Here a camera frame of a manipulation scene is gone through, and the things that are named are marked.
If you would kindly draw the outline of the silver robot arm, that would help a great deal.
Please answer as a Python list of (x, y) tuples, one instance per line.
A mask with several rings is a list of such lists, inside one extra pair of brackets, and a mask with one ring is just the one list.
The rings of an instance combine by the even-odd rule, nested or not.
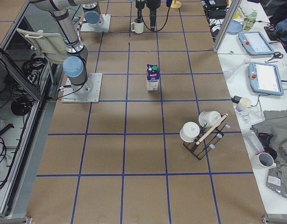
[(68, 58), (63, 62), (63, 69), (71, 82), (73, 93), (89, 93), (93, 83), (86, 71), (88, 49), (82, 42), (70, 19), (68, 6), (81, 6), (85, 22), (91, 25), (102, 22), (99, 2), (97, 0), (32, 0), (30, 2), (40, 10), (49, 12), (57, 23)]
[[(145, 0), (136, 0), (137, 19), (130, 24), (131, 31), (135, 32), (137, 28), (143, 32), (142, 9), (145, 7)], [(83, 4), (84, 19), (79, 24), (81, 32), (102, 33), (109, 32), (111, 15), (102, 14), (98, 2)]]

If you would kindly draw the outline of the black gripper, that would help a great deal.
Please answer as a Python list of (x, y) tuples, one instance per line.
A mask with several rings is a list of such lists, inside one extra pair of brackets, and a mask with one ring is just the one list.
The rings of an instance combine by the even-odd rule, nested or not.
[(157, 9), (161, 5), (161, 0), (147, 0), (146, 6), (150, 10), (150, 30), (155, 31)]
[(136, 0), (136, 9), (137, 9), (137, 23), (142, 23), (143, 19), (142, 17), (142, 10), (144, 9), (144, 0)]

